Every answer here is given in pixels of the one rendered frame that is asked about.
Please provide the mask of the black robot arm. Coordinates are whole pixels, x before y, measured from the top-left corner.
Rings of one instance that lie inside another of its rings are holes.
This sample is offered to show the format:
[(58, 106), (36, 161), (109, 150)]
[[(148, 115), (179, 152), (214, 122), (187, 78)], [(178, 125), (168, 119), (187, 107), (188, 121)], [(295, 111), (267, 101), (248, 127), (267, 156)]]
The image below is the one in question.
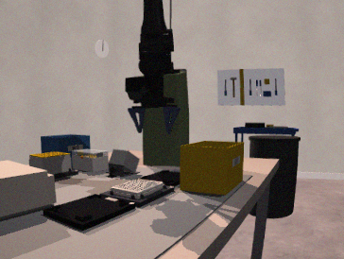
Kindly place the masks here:
[(163, 0), (160, 5), (159, 0), (144, 0), (140, 41), (139, 70), (144, 77), (126, 78), (125, 91), (130, 100), (162, 97), (163, 75), (180, 73), (180, 69), (174, 69), (169, 55), (174, 52), (173, 31), (165, 26)]

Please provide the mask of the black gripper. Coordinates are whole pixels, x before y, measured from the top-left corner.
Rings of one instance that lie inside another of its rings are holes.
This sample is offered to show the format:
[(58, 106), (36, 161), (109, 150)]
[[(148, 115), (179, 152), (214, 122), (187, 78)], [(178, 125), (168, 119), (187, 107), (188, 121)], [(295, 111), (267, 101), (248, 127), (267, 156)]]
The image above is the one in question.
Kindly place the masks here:
[[(181, 110), (181, 108), (178, 108), (178, 105), (165, 105), (167, 103), (174, 103), (174, 98), (169, 98), (169, 97), (141, 98), (138, 100), (134, 100), (133, 103), (135, 104), (142, 103), (143, 105), (143, 106), (131, 106), (131, 108), (128, 108), (128, 112), (135, 124), (135, 127), (138, 133), (142, 133), (146, 108), (163, 107), (163, 116), (164, 116), (164, 122), (165, 122), (165, 128), (166, 128), (167, 134), (170, 134), (173, 124)], [(139, 113), (139, 124), (138, 124), (136, 113)], [(170, 120), (171, 113), (172, 115), (171, 115), (171, 120)], [(170, 121), (170, 124), (169, 124), (169, 121)]]

